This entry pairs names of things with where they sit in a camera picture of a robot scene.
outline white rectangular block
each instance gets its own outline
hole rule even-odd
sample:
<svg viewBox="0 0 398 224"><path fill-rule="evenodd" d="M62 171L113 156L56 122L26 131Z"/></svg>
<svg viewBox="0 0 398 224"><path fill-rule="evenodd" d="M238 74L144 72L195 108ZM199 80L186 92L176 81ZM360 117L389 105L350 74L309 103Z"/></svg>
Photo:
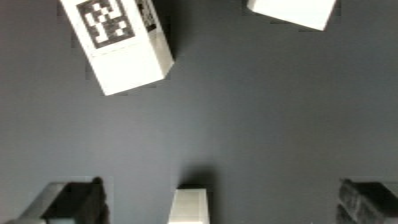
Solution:
<svg viewBox="0 0 398 224"><path fill-rule="evenodd" d="M209 224L206 189L176 190L168 224Z"/></svg>
<svg viewBox="0 0 398 224"><path fill-rule="evenodd" d="M323 30L335 0L248 0L248 9L298 25Z"/></svg>
<svg viewBox="0 0 398 224"><path fill-rule="evenodd" d="M165 78L174 64L151 0L60 0L104 95Z"/></svg>

